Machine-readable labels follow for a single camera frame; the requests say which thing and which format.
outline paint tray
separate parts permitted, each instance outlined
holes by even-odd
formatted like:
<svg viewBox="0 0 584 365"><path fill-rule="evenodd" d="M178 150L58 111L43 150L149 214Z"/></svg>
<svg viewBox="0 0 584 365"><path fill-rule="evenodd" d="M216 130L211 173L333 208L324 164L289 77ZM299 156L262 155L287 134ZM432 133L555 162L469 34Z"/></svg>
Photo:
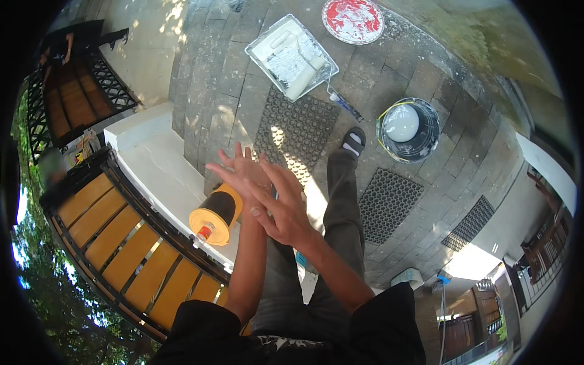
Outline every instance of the paint tray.
<svg viewBox="0 0 584 365"><path fill-rule="evenodd" d="M245 47L245 53L285 95L289 84L296 79L308 65L306 60L319 56L325 64L300 93L295 102L310 90L339 72L339 67L308 29L292 14L278 20L256 40Z"/></svg>

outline black bucket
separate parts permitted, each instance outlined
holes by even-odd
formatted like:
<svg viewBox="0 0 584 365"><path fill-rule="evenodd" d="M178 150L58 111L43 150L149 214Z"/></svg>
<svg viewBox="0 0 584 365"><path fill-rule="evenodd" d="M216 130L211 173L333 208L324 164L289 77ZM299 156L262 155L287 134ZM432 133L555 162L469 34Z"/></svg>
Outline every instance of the black bucket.
<svg viewBox="0 0 584 365"><path fill-rule="evenodd" d="M418 131L414 137L406 142L395 142L383 133L384 116L398 105L408 104L419 117ZM430 157L440 141L440 120L436 110L422 99L404 98L395 102L377 119L377 141L385 148L387 153L396 161L403 164L424 161Z"/></svg>

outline black rubber mat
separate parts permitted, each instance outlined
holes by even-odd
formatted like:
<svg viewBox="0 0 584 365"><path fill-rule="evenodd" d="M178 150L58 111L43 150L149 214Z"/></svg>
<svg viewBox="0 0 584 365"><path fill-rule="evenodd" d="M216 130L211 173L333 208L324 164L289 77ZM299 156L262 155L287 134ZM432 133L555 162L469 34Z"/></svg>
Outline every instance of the black rubber mat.
<svg viewBox="0 0 584 365"><path fill-rule="evenodd" d="M339 108L310 95L295 103L272 85L264 107L253 154L266 151L270 162L288 166L304 185L331 134Z"/></svg>
<svg viewBox="0 0 584 365"><path fill-rule="evenodd" d="M478 235L494 213L493 206L484 195L481 196L466 217L458 223L456 228L441 243L456 252L461 251Z"/></svg>
<svg viewBox="0 0 584 365"><path fill-rule="evenodd" d="M409 214L424 187L378 168L359 200L365 241L381 245Z"/></svg>

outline white sock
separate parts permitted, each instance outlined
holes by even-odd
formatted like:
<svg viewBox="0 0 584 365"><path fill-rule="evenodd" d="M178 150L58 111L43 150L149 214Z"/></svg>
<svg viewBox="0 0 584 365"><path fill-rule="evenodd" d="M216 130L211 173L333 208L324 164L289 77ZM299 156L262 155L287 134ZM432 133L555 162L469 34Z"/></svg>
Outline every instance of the white sock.
<svg viewBox="0 0 584 365"><path fill-rule="evenodd" d="M343 143L343 148L346 150L349 150L351 152L354 152L357 155L357 157L359 157L359 152L355 151L351 146L349 146L349 144L347 142Z"/></svg>
<svg viewBox="0 0 584 365"><path fill-rule="evenodd" d="M355 140L355 142L361 144L361 138L358 135L356 135L355 133L351 133L349 135L351 136L352 139Z"/></svg>

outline black sleeve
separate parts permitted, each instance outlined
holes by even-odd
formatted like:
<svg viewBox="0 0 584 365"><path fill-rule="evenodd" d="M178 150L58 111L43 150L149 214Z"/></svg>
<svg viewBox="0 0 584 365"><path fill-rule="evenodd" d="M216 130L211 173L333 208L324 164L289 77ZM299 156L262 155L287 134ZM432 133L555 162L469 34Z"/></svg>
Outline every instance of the black sleeve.
<svg viewBox="0 0 584 365"><path fill-rule="evenodd" d="M351 316L350 341L372 362L426 364L409 284L392 286L357 309Z"/></svg>
<svg viewBox="0 0 584 365"><path fill-rule="evenodd" d="M176 312L168 338L148 364L191 363L197 359L197 350L222 354L241 351L240 327L239 318L217 304L186 301Z"/></svg>

